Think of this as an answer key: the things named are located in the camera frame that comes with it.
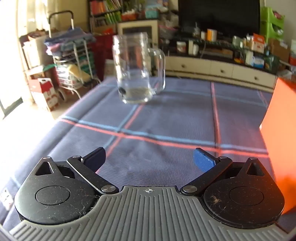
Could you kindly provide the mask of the blue plaid bed sheet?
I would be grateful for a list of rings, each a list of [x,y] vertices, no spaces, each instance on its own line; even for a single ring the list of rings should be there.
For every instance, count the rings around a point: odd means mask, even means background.
[[[1,234],[10,240],[284,240],[295,215],[259,126],[269,93],[168,78],[144,104],[124,104],[108,79],[67,110],[39,141],[14,143],[4,163],[10,204]],[[68,164],[98,147],[96,174],[115,185],[100,194]],[[203,174],[196,148],[232,168],[197,196],[180,189]]]

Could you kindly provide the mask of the orange cardboard box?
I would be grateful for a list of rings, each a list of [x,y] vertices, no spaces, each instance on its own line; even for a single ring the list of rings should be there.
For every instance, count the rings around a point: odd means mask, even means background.
[[[285,198],[283,213],[295,208],[295,131],[295,83],[278,78],[260,132]]]

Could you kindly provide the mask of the red white carton box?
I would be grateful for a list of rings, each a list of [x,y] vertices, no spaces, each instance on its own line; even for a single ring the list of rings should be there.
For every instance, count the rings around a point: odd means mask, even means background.
[[[59,100],[50,78],[38,78],[29,80],[31,95],[39,108],[53,111]]]

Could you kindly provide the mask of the white tv stand cabinet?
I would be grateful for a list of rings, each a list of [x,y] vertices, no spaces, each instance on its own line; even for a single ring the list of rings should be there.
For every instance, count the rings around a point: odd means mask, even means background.
[[[203,79],[273,92],[276,76],[261,70],[215,60],[166,56],[166,75]]]

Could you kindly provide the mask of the glass mason jar mug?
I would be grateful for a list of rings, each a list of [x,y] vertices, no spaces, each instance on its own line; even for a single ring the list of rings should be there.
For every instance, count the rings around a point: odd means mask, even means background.
[[[112,52],[122,102],[148,102],[165,89],[165,54],[151,48],[147,33],[113,36]]]

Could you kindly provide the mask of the black flat screen television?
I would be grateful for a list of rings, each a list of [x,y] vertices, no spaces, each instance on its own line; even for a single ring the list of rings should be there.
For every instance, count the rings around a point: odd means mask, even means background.
[[[179,26],[184,30],[216,30],[224,37],[245,37],[259,33],[260,1],[178,1]]]

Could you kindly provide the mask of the black bookshelf with books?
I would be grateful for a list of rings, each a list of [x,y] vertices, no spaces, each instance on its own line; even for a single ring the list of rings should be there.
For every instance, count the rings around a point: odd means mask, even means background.
[[[104,35],[114,34],[117,24],[122,22],[123,1],[87,1],[88,24],[91,33]]]

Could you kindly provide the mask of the white glass door cabinet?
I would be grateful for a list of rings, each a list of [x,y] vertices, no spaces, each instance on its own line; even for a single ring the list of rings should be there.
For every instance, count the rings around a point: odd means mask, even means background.
[[[159,47],[159,20],[137,20],[117,24],[119,35],[147,33],[151,47]]]

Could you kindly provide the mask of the green stacked plastic bins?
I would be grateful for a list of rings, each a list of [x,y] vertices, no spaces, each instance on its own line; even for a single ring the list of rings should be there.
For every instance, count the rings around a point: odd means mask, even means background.
[[[260,35],[269,39],[283,40],[285,15],[279,14],[270,7],[260,9]]]

